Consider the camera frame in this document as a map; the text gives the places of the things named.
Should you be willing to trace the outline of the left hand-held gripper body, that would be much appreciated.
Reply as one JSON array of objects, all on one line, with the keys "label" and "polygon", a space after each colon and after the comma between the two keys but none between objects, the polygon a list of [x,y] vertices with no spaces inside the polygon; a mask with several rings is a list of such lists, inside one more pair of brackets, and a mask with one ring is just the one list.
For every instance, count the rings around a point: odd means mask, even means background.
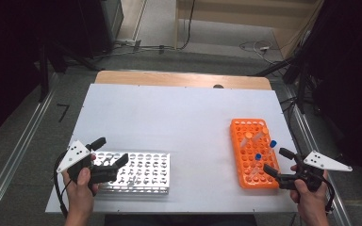
[{"label": "left hand-held gripper body", "polygon": [[79,172],[83,168],[90,169],[89,188],[106,182],[117,180],[118,169],[111,166],[97,166],[92,163],[91,152],[80,140],[74,141],[57,166],[57,173],[67,171],[72,182],[77,182]]}]

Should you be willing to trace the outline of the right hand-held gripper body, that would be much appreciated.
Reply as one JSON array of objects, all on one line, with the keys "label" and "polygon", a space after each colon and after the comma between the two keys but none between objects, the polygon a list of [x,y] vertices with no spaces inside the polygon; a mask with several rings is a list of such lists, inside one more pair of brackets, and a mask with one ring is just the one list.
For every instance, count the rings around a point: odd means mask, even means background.
[{"label": "right hand-held gripper body", "polygon": [[294,181],[303,180],[310,191],[317,191],[323,182],[323,173],[325,170],[352,171],[351,166],[347,166],[337,160],[328,157],[317,151],[312,151],[308,155],[296,153],[292,159],[296,163],[294,174],[280,174],[276,181],[281,189],[295,190]]}]

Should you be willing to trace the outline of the blue-capped clear tube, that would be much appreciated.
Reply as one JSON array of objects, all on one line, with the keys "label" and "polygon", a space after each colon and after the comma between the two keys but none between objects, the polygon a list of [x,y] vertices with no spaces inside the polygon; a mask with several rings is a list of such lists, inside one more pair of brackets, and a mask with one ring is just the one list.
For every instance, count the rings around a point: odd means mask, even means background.
[{"label": "blue-capped clear tube", "polygon": [[276,140],[271,140],[270,144],[268,146],[268,149],[266,151],[266,155],[267,156],[271,156],[274,153],[274,147],[276,146],[277,141]]},{"label": "blue-capped clear tube", "polygon": [[260,160],[261,160],[261,154],[257,153],[255,155],[255,159],[251,163],[251,172],[250,172],[251,176],[255,176],[259,172],[259,170],[260,170],[260,167],[259,167]]}]

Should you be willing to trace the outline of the orange plastic tube rack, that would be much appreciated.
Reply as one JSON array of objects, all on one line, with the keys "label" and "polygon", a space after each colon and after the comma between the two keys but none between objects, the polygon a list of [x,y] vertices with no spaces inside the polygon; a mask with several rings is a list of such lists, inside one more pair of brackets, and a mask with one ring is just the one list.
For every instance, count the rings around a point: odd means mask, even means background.
[{"label": "orange plastic tube rack", "polygon": [[[271,156],[266,155],[266,151],[270,144],[271,136],[269,133],[262,137],[259,141],[253,142],[252,138],[244,148],[240,148],[240,143],[246,132],[256,135],[267,124],[262,119],[233,119],[230,123],[230,137],[234,150],[239,185],[245,189],[253,188],[277,188],[278,183],[273,177],[263,170],[263,166],[268,164],[272,168],[279,170],[275,152]],[[260,170],[255,176],[251,176],[251,163],[255,159],[257,153],[261,154]]]}]

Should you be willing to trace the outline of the silver metal tube rack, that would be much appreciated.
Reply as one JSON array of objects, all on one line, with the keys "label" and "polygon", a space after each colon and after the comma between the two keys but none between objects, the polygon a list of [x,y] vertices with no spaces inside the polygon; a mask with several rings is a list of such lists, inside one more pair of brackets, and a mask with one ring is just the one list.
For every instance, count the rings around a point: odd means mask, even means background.
[{"label": "silver metal tube rack", "polygon": [[110,167],[124,154],[128,162],[120,167],[117,180],[102,183],[103,192],[168,194],[170,189],[171,158],[168,153],[96,152],[93,164]]}]

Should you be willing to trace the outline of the person's right hand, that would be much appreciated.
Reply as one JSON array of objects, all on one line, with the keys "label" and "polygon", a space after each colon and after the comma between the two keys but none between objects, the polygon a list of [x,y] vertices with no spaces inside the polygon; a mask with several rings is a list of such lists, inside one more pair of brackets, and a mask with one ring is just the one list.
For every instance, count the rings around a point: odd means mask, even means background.
[{"label": "person's right hand", "polygon": [[322,182],[315,192],[310,191],[301,179],[295,180],[294,184],[296,189],[290,190],[289,196],[297,204],[301,216],[326,215],[327,184],[325,182]]}]

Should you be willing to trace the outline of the person's left hand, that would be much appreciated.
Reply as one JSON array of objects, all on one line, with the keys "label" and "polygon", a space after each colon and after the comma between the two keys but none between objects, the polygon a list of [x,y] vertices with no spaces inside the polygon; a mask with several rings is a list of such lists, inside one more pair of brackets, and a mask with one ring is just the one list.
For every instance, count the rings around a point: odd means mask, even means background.
[{"label": "person's left hand", "polygon": [[67,219],[80,221],[82,218],[88,218],[94,206],[93,192],[97,192],[99,188],[98,185],[93,185],[92,189],[89,188],[91,170],[83,168],[78,174],[76,183],[71,181],[67,171],[62,172],[62,177],[63,182],[68,185],[69,208]]}]

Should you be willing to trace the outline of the white board mat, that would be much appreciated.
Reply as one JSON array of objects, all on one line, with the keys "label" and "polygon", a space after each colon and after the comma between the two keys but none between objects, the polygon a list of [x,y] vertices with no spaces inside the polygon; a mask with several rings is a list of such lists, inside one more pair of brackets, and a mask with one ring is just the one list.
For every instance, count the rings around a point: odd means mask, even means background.
[{"label": "white board mat", "polygon": [[240,187],[229,129],[236,118],[264,120],[279,146],[295,148],[272,90],[90,85],[73,131],[75,139],[90,143],[105,137],[107,151],[161,151],[171,157],[168,194],[99,194],[95,211],[295,211],[286,190]]}]

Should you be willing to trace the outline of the black metal stand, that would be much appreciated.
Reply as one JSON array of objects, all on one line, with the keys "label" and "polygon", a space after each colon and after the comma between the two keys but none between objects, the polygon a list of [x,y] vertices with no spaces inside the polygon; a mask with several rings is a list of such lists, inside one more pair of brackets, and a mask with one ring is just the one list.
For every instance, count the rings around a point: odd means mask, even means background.
[{"label": "black metal stand", "polygon": [[40,74],[41,74],[41,96],[40,102],[42,102],[49,92],[49,78],[47,69],[47,54],[46,45],[44,42],[39,44],[39,58],[40,58]]}]

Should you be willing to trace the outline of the black cabinet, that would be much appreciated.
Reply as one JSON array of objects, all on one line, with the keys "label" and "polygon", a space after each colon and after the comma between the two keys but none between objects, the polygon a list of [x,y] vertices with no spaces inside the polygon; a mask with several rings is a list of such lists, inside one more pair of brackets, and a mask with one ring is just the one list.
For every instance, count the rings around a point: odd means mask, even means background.
[{"label": "black cabinet", "polygon": [[98,57],[113,49],[123,22],[121,0],[78,0],[87,32],[89,55]]}]

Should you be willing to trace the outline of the metal floor rail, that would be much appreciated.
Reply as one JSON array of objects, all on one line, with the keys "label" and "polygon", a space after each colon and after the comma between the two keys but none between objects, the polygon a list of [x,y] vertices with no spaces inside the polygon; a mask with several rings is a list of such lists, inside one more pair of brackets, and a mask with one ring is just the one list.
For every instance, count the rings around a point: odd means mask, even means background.
[{"label": "metal floor rail", "polygon": [[27,121],[26,127],[21,130],[22,134],[16,141],[16,145],[10,152],[7,153],[8,159],[5,161],[3,168],[0,170],[0,201],[3,199],[16,170],[25,156],[29,143],[34,137],[41,120],[51,103],[52,97],[57,90],[60,77],[60,73],[53,73],[52,75],[49,75],[48,85],[51,89],[48,91],[43,100],[39,101],[33,108],[32,115]]},{"label": "metal floor rail", "polygon": [[[318,141],[307,120],[308,111],[306,110],[305,113],[302,114],[298,106],[292,103],[297,97],[297,91],[294,87],[285,85],[283,82],[271,82],[271,86],[276,91],[279,101],[284,101],[281,107],[285,110],[284,115],[287,126],[298,153],[309,153],[310,151],[324,153],[318,145]],[[335,196],[332,201],[333,211],[329,214],[329,217],[333,218],[336,226],[353,226],[331,174],[328,174],[327,181],[333,186],[335,191]]]}]

